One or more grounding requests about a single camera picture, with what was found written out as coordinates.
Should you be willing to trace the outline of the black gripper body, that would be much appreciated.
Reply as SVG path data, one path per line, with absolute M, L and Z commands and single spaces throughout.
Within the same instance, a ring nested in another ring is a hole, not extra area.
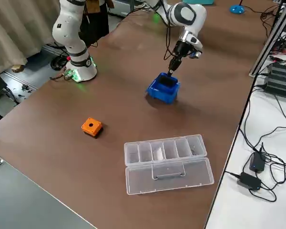
M 190 55 L 193 51 L 194 50 L 192 45 L 183 41 L 177 41 L 173 49 L 173 53 L 176 58 L 186 57 Z

